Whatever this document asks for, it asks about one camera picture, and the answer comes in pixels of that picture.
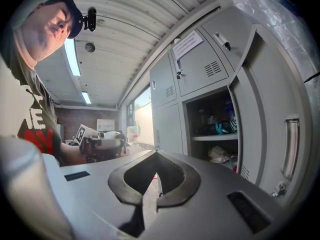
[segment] black camera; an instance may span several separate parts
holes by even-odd
[[[83,17],[84,29],[89,29],[91,32],[96,29],[97,10],[94,7],[88,9],[88,15]]]

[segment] dark cap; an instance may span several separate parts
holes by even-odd
[[[68,36],[68,39],[74,39],[77,35],[79,35],[82,26],[83,26],[83,16],[82,13],[77,8],[75,2],[73,0],[48,0],[44,4],[47,5],[53,5],[56,3],[64,2],[66,4],[66,7],[70,11],[72,18],[73,18],[73,24],[71,33]]]

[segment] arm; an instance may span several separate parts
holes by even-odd
[[[61,156],[67,166],[82,165],[86,159],[81,155],[79,146],[70,146],[61,143]]]

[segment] brick wall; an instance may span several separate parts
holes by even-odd
[[[118,130],[118,112],[85,109],[55,108],[55,115],[58,117],[57,123],[64,128],[64,140],[71,140],[76,136],[81,124],[97,129],[97,119],[114,119],[115,130]]]

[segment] fluorescent light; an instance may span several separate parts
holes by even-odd
[[[64,48],[66,52],[66,57],[68,58],[68,62],[74,76],[80,77],[80,70],[77,61],[76,55],[76,45],[74,39],[66,39],[64,41]]]
[[[85,103],[91,104],[91,101],[90,101],[90,99],[89,99],[88,93],[87,93],[86,91],[83,91],[83,92],[81,92],[81,93],[82,93],[82,96],[83,96],[83,98],[84,98],[84,100],[85,100]]]

